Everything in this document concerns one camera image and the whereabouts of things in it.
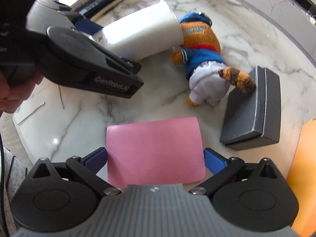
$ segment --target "blue gripper pad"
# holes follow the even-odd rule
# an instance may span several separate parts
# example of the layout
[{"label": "blue gripper pad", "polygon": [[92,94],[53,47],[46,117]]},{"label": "blue gripper pad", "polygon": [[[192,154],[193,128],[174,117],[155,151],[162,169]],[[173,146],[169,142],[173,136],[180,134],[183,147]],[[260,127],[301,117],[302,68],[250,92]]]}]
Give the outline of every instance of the blue gripper pad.
[{"label": "blue gripper pad", "polygon": [[229,159],[218,154],[211,148],[206,148],[204,150],[204,161],[207,169],[215,175],[226,168]]},{"label": "blue gripper pad", "polygon": [[100,147],[82,158],[80,162],[96,174],[107,163],[107,150],[104,147]]}]

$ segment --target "plush toy tail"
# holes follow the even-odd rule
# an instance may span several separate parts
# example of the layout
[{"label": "plush toy tail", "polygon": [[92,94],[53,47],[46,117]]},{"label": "plush toy tail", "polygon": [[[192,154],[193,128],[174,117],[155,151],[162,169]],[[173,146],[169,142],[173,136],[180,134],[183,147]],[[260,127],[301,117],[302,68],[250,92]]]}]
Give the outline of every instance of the plush toy tail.
[{"label": "plush toy tail", "polygon": [[231,85],[237,86],[240,89],[246,89],[247,91],[253,91],[256,89],[256,84],[250,76],[238,69],[226,67],[219,71],[219,75],[221,78],[227,80]]}]

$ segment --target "stuffed animal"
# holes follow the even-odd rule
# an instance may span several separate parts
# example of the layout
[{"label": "stuffed animal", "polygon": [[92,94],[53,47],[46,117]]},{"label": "stuffed animal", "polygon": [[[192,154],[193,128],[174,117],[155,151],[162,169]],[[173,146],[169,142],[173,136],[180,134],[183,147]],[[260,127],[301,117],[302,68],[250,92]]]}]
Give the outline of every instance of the stuffed animal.
[{"label": "stuffed animal", "polygon": [[183,33],[182,50],[174,51],[172,63],[185,63],[191,89],[188,105],[197,107],[206,100],[212,106],[220,103],[230,85],[253,91],[255,83],[240,70],[228,67],[221,57],[221,46],[211,29],[212,21],[204,13],[189,13],[179,20]]}]

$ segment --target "roll of plastic wrap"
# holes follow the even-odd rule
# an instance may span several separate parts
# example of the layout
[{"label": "roll of plastic wrap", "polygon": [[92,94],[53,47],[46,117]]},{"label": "roll of plastic wrap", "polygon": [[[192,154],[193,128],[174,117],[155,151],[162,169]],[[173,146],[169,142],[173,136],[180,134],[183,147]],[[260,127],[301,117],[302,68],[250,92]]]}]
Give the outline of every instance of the roll of plastic wrap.
[{"label": "roll of plastic wrap", "polygon": [[183,44],[181,28],[166,2],[129,14],[92,38],[115,55],[135,61]]}]

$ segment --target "marble table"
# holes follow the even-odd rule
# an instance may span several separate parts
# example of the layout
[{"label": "marble table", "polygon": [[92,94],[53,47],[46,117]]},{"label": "marble table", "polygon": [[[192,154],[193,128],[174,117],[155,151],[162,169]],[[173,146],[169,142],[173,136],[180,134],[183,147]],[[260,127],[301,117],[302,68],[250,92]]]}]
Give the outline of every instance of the marble table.
[{"label": "marble table", "polygon": [[[98,23],[109,24],[129,13],[160,0],[125,0]],[[188,107],[185,101],[189,84],[184,66],[171,64],[168,50],[141,61],[139,77],[144,86],[130,99],[61,87],[44,80],[14,114],[19,135],[33,163],[40,157],[53,162],[72,155],[84,156],[106,147],[106,128],[112,124],[197,117],[203,146],[225,157],[238,156],[246,162],[270,157],[284,176],[288,174],[301,127],[316,117],[316,69],[306,56],[276,27],[235,0],[165,0],[176,17],[190,11],[203,11],[211,17],[222,54],[227,63],[250,72],[267,67],[280,76],[282,96],[281,137],[279,144],[233,151],[219,142],[227,96],[217,107],[205,103]],[[43,101],[45,105],[17,125]],[[107,168],[98,174],[107,178]]]}]

